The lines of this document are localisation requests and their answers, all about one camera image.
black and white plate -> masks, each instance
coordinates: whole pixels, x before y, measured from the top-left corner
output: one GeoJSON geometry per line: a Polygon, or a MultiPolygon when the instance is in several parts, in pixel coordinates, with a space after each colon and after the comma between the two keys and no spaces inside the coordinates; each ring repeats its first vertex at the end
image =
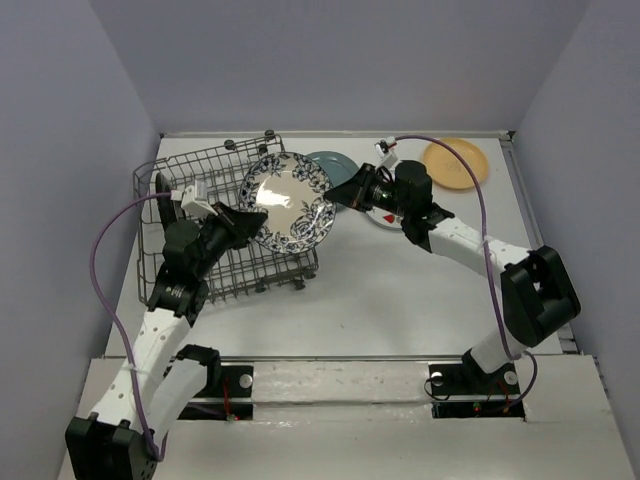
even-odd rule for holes
{"type": "Polygon", "coordinates": [[[277,253],[302,253],[327,236],[336,206],[323,198],[332,188],[327,174],[309,157],[280,152],[258,160],[240,186],[240,209],[269,218],[256,241],[277,253]]]}

yellow plate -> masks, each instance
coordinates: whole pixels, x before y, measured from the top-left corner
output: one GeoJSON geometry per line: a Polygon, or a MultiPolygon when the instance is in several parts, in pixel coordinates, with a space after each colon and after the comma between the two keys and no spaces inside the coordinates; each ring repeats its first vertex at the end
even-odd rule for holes
{"type": "MultiPolygon", "coordinates": [[[[473,170],[482,183],[489,175],[489,161],[482,150],[473,143],[460,138],[441,138],[441,141],[457,151],[473,170]]],[[[438,185],[454,190],[464,190],[473,187],[473,180],[460,161],[445,148],[432,143],[422,155],[422,163],[427,167],[427,173],[438,185]]]]}

gray wall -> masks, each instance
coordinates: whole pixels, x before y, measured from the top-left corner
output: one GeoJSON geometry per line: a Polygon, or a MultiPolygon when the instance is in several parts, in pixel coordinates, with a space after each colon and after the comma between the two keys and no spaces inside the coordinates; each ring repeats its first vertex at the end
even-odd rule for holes
{"type": "Polygon", "coordinates": [[[640,2],[595,0],[516,136],[542,234],[564,255],[640,476],[640,2]]]}
{"type": "MultiPolygon", "coordinates": [[[[108,323],[87,259],[158,136],[85,0],[0,6],[0,478],[53,479],[108,323]]],[[[134,218],[100,278],[117,299],[134,218]]]]}
{"type": "Polygon", "coordinates": [[[587,0],[90,0],[163,132],[515,129],[587,0]]]}

white table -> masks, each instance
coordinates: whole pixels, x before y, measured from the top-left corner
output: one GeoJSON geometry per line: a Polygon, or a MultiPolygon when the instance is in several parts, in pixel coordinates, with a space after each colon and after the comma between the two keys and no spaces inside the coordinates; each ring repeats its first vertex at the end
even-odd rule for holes
{"type": "MultiPolygon", "coordinates": [[[[288,150],[335,150],[356,163],[377,163],[375,137],[284,137],[288,150]]],[[[158,158],[220,145],[223,138],[167,138],[158,158]]],[[[497,139],[468,139],[490,162],[482,185],[489,233],[529,246],[514,187],[497,139]]],[[[418,159],[425,142],[405,141],[401,159],[418,159]]],[[[474,228],[480,227],[474,192],[434,187],[435,200],[474,228]]],[[[263,294],[203,309],[185,340],[219,349],[225,357],[387,357],[460,355],[490,332],[495,319],[487,282],[455,262],[418,249],[401,233],[374,226],[362,214],[341,212],[318,246],[320,269],[307,288],[275,287],[263,294]]],[[[134,247],[117,313],[135,335],[145,307],[137,298],[134,247]]],[[[535,349],[561,353],[556,335],[535,349]]],[[[112,329],[106,356],[123,356],[112,329]]]]}
{"type": "MultiPolygon", "coordinates": [[[[154,480],[632,480],[590,357],[538,357],[519,419],[433,419],[422,362],[259,362],[254,420],[177,421],[154,480]]],[[[94,360],[86,418],[121,365],[94,360]]],[[[523,384],[528,360],[516,362],[523,384]]],[[[73,480],[65,455],[59,480],[73,480]]]]}

black dish rack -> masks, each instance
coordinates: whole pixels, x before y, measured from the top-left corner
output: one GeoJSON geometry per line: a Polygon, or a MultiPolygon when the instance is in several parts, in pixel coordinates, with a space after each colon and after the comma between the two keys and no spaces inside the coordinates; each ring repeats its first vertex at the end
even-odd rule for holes
{"type": "MultiPolygon", "coordinates": [[[[226,140],[223,145],[196,152],[174,155],[143,164],[133,172],[135,198],[147,195],[155,172],[183,188],[193,180],[205,180],[209,203],[221,201],[236,208],[238,188],[249,168],[268,153],[284,152],[280,135],[267,130],[263,137],[251,140],[226,140]]],[[[146,202],[138,225],[138,297],[146,304],[162,265],[164,234],[155,202],[146,202]]],[[[241,250],[229,250],[207,277],[209,299],[214,302],[241,294],[261,293],[271,285],[292,284],[297,290],[305,280],[316,276],[318,255],[315,249],[285,255],[273,253],[255,242],[241,250]]]]}

